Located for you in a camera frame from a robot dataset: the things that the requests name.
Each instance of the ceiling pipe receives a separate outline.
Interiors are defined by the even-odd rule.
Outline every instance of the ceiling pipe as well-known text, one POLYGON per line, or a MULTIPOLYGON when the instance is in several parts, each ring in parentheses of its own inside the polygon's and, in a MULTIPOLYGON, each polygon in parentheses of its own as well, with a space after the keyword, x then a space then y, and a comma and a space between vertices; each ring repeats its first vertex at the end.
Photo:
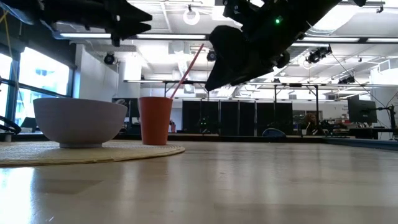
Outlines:
POLYGON ((169 30, 170 33, 172 33, 173 32, 172 26, 170 25, 169 17, 167 16, 166 7, 164 6, 164 2, 160 3, 160 7, 162 8, 162 12, 163 12, 164 20, 167 25, 167 29, 169 30))

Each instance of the computer monitor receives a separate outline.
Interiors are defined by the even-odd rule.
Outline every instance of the computer monitor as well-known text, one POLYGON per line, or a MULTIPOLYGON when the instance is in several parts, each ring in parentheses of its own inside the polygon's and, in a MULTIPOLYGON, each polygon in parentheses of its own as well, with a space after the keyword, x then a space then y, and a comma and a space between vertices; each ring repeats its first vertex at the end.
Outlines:
POLYGON ((377 123, 374 101, 348 99, 348 114, 351 122, 377 123))

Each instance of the bowl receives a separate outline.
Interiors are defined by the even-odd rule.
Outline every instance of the bowl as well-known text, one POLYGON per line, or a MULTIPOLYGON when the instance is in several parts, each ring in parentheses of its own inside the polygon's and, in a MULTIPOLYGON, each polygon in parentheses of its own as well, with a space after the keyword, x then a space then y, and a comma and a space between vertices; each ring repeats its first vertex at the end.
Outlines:
POLYGON ((74 98, 33 101, 37 125, 60 147, 101 147, 123 126, 127 107, 116 103, 74 98))

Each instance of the window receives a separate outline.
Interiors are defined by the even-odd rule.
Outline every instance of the window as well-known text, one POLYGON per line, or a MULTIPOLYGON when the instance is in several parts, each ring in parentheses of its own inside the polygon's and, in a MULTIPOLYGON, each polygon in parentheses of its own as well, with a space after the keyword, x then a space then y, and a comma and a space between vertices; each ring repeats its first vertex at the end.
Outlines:
MULTIPOLYGON (((11 62, 12 62, 12 59, 10 57, 0 54, 0 76, 1 76, 1 78, 9 79, 11 62)), ((8 100, 8 85, 1 84, 0 85, 0 115, 1 116, 6 116, 7 100, 8 100)))
POLYGON ((34 118, 35 112, 33 108, 33 101, 38 98, 55 98, 56 96, 38 93, 32 90, 21 88, 21 94, 18 94, 17 108, 15 113, 15 123, 19 126, 24 122, 26 117, 34 118))
POLYGON ((21 53, 20 83, 66 95, 69 71, 68 66, 28 47, 21 53))

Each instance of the cable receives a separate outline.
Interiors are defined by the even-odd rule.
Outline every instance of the cable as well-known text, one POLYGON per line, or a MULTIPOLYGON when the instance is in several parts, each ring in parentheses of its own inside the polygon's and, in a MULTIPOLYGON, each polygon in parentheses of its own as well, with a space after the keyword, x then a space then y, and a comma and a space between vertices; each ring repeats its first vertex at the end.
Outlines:
POLYGON ((394 99, 394 97, 396 97, 397 94, 398 94, 398 91, 397 91, 397 92, 394 94, 394 96, 392 96, 391 99, 388 101, 387 106, 388 106, 388 104, 390 104, 390 102, 394 99))
MULTIPOLYGON (((331 54, 336 61, 340 64, 340 66, 346 71, 346 73, 349 74, 349 71, 340 63, 340 61, 335 57, 335 55, 331 54)), ((377 102, 379 102, 381 105, 383 105, 383 107, 386 107, 383 103, 381 103, 369 90, 367 90, 365 87, 362 86, 362 84, 360 84, 356 79, 354 79, 356 81, 356 83, 358 83, 365 91, 367 91, 367 93, 369 93, 369 95, 371 95, 377 102)))

